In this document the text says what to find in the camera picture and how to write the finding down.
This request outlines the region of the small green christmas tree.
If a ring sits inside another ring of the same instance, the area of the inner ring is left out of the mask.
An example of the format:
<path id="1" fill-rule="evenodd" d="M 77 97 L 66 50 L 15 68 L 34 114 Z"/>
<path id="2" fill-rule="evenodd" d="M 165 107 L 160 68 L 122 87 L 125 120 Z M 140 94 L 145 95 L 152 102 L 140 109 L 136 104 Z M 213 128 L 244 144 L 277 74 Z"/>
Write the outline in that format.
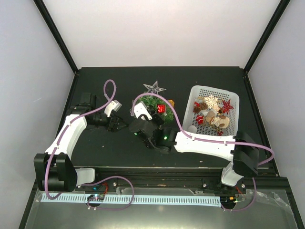
<path id="1" fill-rule="evenodd" d="M 142 120 L 153 121 L 160 118 L 162 125 L 174 120 L 172 108 L 173 105 L 162 96 L 155 93 L 142 93 L 133 100 L 130 112 L 131 116 Z"/>

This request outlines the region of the red gift box ornament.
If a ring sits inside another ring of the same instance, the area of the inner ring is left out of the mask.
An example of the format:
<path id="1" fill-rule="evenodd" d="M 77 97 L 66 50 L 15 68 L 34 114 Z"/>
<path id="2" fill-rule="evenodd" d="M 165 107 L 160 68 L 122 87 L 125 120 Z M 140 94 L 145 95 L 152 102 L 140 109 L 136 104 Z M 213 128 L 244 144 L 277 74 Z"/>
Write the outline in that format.
<path id="1" fill-rule="evenodd" d="M 165 104 L 158 104 L 157 105 L 157 111 L 159 114 L 166 113 L 166 105 Z"/>

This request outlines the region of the silver star tree topper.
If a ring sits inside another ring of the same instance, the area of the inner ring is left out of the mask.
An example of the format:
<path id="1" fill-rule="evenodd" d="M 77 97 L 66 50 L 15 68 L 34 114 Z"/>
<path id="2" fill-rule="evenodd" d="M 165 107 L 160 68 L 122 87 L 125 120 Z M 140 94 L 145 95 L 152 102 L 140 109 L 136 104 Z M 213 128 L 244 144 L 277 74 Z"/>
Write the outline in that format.
<path id="1" fill-rule="evenodd" d="M 159 94 L 160 92 L 166 91 L 166 88 L 162 88 L 158 85 L 158 81 L 155 81 L 152 85 L 143 84 L 143 86 L 146 88 L 147 93 Z"/>

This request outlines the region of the gold gift box ornament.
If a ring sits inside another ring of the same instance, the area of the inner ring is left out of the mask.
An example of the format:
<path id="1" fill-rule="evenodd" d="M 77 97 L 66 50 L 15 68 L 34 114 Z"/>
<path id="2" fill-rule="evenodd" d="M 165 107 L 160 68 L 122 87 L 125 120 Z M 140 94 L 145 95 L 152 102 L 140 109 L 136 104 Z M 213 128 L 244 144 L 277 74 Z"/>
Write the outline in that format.
<path id="1" fill-rule="evenodd" d="M 174 107 L 174 101 L 173 101 L 173 100 L 168 100 L 167 102 L 169 103 L 169 105 L 170 105 L 171 107 Z"/>

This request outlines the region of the white perforated plastic basket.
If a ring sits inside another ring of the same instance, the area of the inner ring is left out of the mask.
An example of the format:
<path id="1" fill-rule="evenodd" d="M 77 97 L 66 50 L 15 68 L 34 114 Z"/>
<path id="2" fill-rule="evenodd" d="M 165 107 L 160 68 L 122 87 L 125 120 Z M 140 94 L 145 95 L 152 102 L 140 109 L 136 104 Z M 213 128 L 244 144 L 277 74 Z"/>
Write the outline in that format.
<path id="1" fill-rule="evenodd" d="M 209 95 L 214 95 L 218 98 L 218 106 L 212 109 L 207 108 L 200 113 L 194 113 L 193 107 L 194 103 L 204 102 L 204 97 Z M 234 109 L 229 111 L 229 114 L 222 112 L 223 103 L 222 100 L 231 100 L 231 105 Z M 230 119 L 230 124 L 227 128 L 221 129 L 214 125 L 209 125 L 205 122 L 205 125 L 198 125 L 196 122 L 196 117 L 198 115 L 207 116 L 209 111 L 213 111 L 216 116 L 224 115 Z M 214 136 L 227 136 L 235 135 L 238 130 L 238 117 L 239 117 L 239 96 L 233 92 L 229 92 L 222 89 L 207 87 L 207 86 L 193 86 L 190 92 L 189 100 L 187 103 L 184 119 L 183 119 L 183 130 L 188 131 L 188 127 L 194 125 L 197 127 L 197 134 L 201 135 L 214 135 Z"/>

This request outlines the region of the red santa ornament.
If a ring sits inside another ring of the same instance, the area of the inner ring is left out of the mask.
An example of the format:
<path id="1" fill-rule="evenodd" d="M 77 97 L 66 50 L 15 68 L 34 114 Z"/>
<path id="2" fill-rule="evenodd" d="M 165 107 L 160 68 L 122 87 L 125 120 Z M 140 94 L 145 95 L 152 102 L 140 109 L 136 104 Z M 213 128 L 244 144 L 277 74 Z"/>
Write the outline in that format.
<path id="1" fill-rule="evenodd" d="M 204 115 L 198 115 L 196 117 L 196 122 L 198 125 L 205 125 L 206 117 Z"/>

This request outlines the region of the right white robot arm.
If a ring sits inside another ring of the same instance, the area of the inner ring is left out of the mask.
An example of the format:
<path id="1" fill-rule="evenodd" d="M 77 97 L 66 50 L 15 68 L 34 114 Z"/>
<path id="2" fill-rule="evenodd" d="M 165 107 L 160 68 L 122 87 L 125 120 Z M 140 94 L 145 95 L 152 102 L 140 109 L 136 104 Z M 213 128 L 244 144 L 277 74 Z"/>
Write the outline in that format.
<path id="1" fill-rule="evenodd" d="M 147 148 L 161 153 L 198 153 L 227 160 L 228 165 L 216 181 L 221 192 L 228 192 L 244 177 L 258 174 L 259 149 L 254 143 L 247 142 L 247 135 L 212 136 L 161 128 L 144 114 L 132 121 L 129 130 Z"/>

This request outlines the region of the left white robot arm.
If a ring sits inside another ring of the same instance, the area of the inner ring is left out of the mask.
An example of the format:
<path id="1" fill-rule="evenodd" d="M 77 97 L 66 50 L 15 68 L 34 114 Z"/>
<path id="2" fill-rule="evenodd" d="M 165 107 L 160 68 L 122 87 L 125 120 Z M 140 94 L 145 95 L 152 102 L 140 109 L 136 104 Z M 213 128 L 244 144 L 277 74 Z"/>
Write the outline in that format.
<path id="1" fill-rule="evenodd" d="M 119 130 L 126 123 L 116 115 L 121 103 L 112 100 L 103 108 L 96 108 L 97 97 L 83 93 L 80 103 L 71 106 L 64 125 L 54 142 L 34 158 L 36 181 L 39 190 L 72 192 L 77 186 L 86 184 L 91 190 L 102 186 L 102 178 L 95 174 L 94 168 L 75 168 L 71 156 L 76 143 L 87 126 L 104 126 L 107 131 Z"/>

